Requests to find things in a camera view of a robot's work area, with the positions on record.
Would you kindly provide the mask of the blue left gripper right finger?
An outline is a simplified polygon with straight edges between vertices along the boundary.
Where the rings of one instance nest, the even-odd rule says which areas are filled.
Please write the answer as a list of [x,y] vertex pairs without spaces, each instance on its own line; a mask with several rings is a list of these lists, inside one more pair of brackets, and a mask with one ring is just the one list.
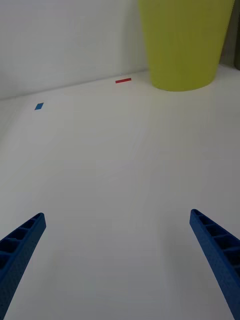
[[240,240],[200,211],[189,224],[235,320],[240,318]]

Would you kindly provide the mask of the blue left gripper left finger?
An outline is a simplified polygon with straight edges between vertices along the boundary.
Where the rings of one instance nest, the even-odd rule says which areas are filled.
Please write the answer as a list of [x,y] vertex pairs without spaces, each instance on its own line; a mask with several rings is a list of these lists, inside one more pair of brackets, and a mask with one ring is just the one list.
[[2,320],[45,229],[45,215],[40,212],[0,241],[0,319]]

